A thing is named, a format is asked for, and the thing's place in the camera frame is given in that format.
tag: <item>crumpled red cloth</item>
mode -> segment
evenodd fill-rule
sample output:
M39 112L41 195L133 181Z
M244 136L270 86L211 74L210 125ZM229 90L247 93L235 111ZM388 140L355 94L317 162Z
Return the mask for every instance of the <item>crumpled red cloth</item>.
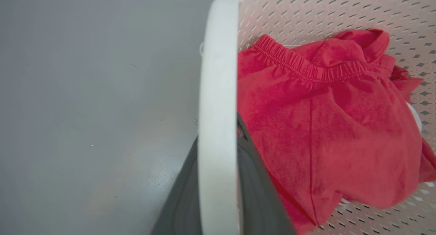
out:
M422 79L388 43L351 30L290 50L264 35L238 56L238 111L299 234L341 198L388 208L436 179L406 104Z

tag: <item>garment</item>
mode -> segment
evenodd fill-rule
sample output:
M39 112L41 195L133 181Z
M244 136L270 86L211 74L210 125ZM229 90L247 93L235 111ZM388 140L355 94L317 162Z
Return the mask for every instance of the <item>garment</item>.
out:
M238 56L238 111L299 234L341 198L387 208L420 169L435 177L406 104L422 80L384 54L388 42L353 30L290 50L264 35Z

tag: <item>white plastic basket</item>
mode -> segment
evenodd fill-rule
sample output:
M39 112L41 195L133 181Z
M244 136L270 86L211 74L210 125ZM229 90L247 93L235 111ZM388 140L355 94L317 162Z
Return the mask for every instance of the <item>white plastic basket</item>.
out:
M237 6L238 0L216 0L206 30L198 144L205 234L226 226L236 229L237 209L232 202L236 196L236 54L262 34L292 48L347 29L387 31L391 35L387 54L411 75L425 78L411 100L422 120L422 135L434 150L436 0L240 0L239 13ZM223 177L220 171L229 174ZM216 181L224 189L217 190ZM211 213L216 205L210 202L222 203L226 217L221 211ZM339 206L326 224L311 233L436 234L436 187L420 184L407 200L388 210L356 203Z

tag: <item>gray floor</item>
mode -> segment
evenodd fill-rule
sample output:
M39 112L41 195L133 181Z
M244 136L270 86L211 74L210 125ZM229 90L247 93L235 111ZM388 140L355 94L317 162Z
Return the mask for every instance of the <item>gray floor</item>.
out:
M0 234L148 234L212 0L0 0Z

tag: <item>laundry basket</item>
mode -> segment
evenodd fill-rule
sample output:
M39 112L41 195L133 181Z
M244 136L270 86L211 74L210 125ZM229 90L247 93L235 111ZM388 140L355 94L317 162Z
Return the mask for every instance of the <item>laundry basket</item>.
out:
M244 187L247 179L242 178L241 161L237 160L239 146L235 130L238 52L255 44L263 34L292 48L325 40L344 30L370 28L388 32L391 40L387 54L394 56L396 64L412 76L425 79L411 94L411 101L422 121L422 136L434 150L436 0L215 0L204 41L198 149L194 144L195 154L190 153L193 157L187 158L153 234L162 234L159 231L173 231L168 234L249 234L241 226L246 223L246 214L240 209L244 203L241 186ZM265 178L265 170L255 165L258 168L252 168L253 176L260 176L259 179L265 181L262 188L271 194L268 199L277 199L271 191L274 188ZM194 175L186 174L190 166L195 166L191 171ZM256 185L254 180L251 179L251 184ZM191 183L191 192L183 194L188 183ZM191 196L195 197L194 201L189 198L192 207L180 205L181 200ZM245 202L245 205L257 203ZM275 214L280 214L280 209L277 210ZM188 213L194 218L184 216ZM265 224L271 222L271 217L251 217L250 222ZM176 232L179 231L176 227L188 232ZM260 234L292 232L291 228L282 227L284 229L261 231ZM436 235L435 184L420 184L413 195L386 210L360 203L339 205L325 224L309 233Z
M387 54L425 81L411 101L422 120L422 136L436 146L436 0L241 0L238 50L268 34L292 48L351 29L377 28L390 34ZM327 223L310 234L435 234L436 187L420 184L397 206L338 206Z

